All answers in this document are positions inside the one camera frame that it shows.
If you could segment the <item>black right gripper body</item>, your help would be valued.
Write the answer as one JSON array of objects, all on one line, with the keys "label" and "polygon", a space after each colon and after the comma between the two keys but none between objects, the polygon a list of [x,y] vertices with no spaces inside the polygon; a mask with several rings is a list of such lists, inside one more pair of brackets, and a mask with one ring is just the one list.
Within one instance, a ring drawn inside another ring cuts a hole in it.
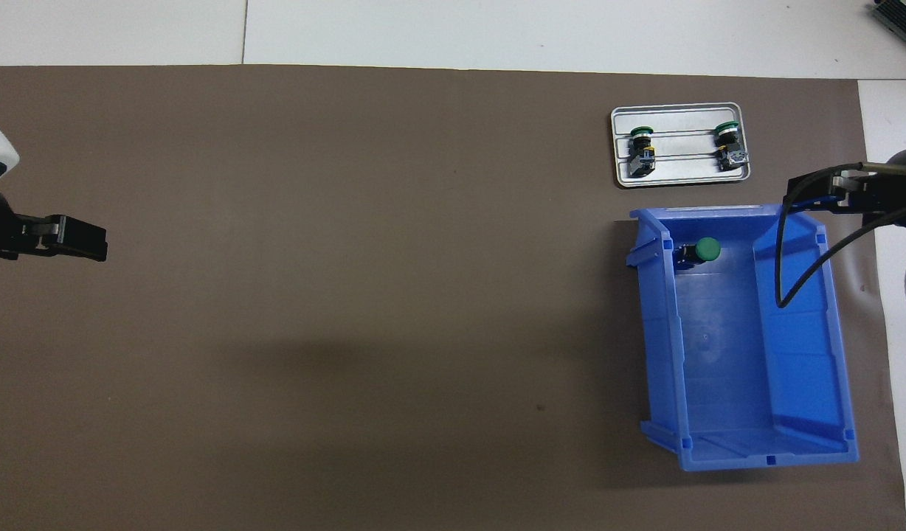
[{"label": "black right gripper body", "polygon": [[851,185],[837,208],[838,214],[892,214],[892,225],[906,228],[906,149],[884,164],[862,162],[858,171],[865,175],[850,178]]}]

